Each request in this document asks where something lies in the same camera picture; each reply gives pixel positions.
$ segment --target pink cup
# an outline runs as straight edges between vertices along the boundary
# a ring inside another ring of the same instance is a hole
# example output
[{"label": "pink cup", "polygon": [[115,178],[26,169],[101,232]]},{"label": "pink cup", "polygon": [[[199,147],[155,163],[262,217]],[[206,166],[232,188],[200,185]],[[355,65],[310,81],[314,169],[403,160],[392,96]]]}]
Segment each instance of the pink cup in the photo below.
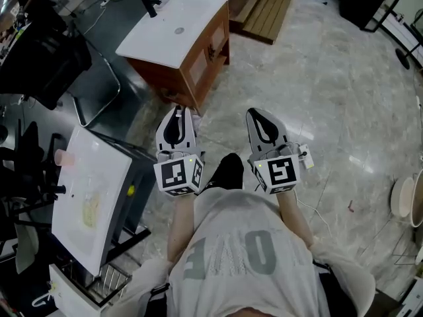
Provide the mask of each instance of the pink cup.
[{"label": "pink cup", "polygon": [[54,153],[54,163],[56,166],[73,166],[75,163],[75,155],[58,149]]}]

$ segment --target black stand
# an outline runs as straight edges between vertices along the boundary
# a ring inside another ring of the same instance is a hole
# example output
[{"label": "black stand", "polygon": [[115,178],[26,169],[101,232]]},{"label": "black stand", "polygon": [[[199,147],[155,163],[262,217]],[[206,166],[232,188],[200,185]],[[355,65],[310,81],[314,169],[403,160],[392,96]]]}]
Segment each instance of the black stand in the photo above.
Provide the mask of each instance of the black stand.
[{"label": "black stand", "polygon": [[404,66],[405,69],[410,69],[410,63],[408,62],[407,56],[410,56],[410,54],[416,50],[420,46],[420,43],[418,43],[412,50],[410,50],[407,54],[404,54],[402,50],[397,48],[395,50],[395,53],[401,62],[401,64]]}]

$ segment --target metal rack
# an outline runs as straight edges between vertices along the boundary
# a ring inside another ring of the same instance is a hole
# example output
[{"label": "metal rack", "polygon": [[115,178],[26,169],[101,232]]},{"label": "metal rack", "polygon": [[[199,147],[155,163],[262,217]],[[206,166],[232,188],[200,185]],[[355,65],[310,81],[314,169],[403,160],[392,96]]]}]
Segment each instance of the metal rack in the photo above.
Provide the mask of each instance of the metal rack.
[{"label": "metal rack", "polygon": [[106,264],[98,276],[91,275],[76,261],[61,268],[63,274],[98,307],[115,304],[132,276],[114,264]]}]

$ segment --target black chair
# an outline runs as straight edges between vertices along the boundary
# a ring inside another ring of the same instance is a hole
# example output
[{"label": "black chair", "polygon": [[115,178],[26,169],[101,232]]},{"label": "black chair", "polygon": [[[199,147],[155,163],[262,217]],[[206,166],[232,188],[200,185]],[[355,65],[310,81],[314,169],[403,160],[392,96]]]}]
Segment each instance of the black chair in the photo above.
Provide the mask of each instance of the black chair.
[{"label": "black chair", "polygon": [[87,44],[101,56],[116,81],[118,90],[89,121],[85,120],[78,98],[71,95],[79,124],[90,125],[119,95],[121,86],[108,60],[69,25],[69,36],[48,27],[44,22],[33,21],[11,46],[0,66],[1,93],[23,94],[35,98],[46,108],[53,110],[59,98],[75,79],[91,66]]},{"label": "black chair", "polygon": [[[57,199],[56,194],[65,192],[58,186],[59,167],[54,164],[54,144],[63,139],[60,134],[53,134],[45,160],[44,151],[38,145],[38,127],[32,122],[21,135],[20,120],[15,136],[15,149],[0,148],[0,197],[8,209],[7,216],[16,224],[34,227],[50,227],[48,223],[22,221],[17,215],[40,207],[51,205]],[[13,161],[14,170],[3,166],[3,161]],[[18,197],[22,201],[13,201]]]}]

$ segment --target white sink countertop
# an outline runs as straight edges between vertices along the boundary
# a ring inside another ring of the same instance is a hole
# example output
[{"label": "white sink countertop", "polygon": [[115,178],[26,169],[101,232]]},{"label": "white sink countertop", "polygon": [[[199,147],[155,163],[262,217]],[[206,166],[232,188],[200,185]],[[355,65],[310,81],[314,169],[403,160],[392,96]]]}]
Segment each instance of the white sink countertop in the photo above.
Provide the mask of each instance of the white sink countertop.
[{"label": "white sink countertop", "polygon": [[75,127],[66,151],[75,156],[62,166],[53,207],[53,235],[94,276],[105,252],[110,222],[132,163],[130,157],[82,127]]},{"label": "white sink countertop", "polygon": [[157,16],[151,18],[146,13],[116,54],[178,69],[198,36],[227,0],[161,1],[162,5],[155,5]]}]

